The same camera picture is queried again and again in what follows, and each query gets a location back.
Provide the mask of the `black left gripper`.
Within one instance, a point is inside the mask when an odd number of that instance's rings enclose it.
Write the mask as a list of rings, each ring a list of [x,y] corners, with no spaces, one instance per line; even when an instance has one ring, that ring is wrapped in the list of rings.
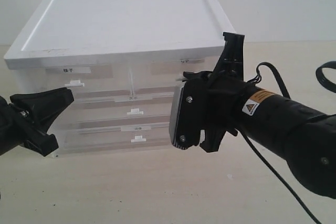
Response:
[[[14,111],[12,134],[16,144],[43,157],[58,149],[58,142],[47,131],[56,118],[74,102],[68,88],[58,88],[40,93],[10,96],[10,108]]]

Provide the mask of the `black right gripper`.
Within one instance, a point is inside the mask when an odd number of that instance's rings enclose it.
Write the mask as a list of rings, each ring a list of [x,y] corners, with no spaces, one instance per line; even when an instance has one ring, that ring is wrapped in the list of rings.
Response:
[[[223,37],[224,49],[213,72],[183,73],[186,80],[201,79],[209,85],[206,90],[208,100],[204,122],[205,137],[204,141],[200,143],[200,148],[207,153],[218,152],[227,132],[233,136],[238,135],[229,114],[233,110],[234,101],[238,98],[239,91],[244,86],[243,49],[245,36],[223,32]]]

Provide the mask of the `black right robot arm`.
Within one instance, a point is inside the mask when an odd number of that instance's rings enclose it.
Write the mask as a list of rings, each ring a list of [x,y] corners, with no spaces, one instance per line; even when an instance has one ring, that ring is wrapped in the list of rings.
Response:
[[[261,75],[243,73],[244,36],[224,33],[225,46],[212,71],[184,72],[175,93],[170,138],[182,150],[199,146],[219,150],[226,133],[241,134],[287,162],[307,190],[335,198],[335,116],[291,99],[278,70],[280,93],[259,87]]]

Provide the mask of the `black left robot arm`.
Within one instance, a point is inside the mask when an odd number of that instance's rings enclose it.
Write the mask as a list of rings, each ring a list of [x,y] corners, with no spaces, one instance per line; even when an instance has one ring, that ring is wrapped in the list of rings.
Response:
[[[48,130],[73,102],[72,91],[66,87],[14,94],[10,103],[1,97],[1,155],[17,146],[43,157],[58,149],[55,135]]]

